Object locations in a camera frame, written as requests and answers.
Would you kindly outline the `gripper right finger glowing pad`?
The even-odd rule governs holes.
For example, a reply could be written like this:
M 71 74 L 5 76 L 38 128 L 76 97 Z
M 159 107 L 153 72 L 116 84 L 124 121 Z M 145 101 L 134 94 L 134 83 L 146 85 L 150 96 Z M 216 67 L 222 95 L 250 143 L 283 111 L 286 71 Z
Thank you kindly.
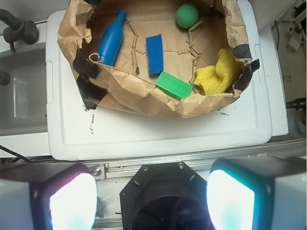
M 219 158 L 206 197 L 217 230 L 305 230 L 307 160 Z

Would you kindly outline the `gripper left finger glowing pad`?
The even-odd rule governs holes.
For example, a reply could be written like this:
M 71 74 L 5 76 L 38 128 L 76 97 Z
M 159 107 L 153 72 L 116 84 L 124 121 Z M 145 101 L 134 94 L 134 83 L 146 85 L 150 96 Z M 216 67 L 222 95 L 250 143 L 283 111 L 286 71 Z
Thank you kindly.
M 83 163 L 0 168 L 2 230 L 90 230 L 96 206 L 96 181 Z

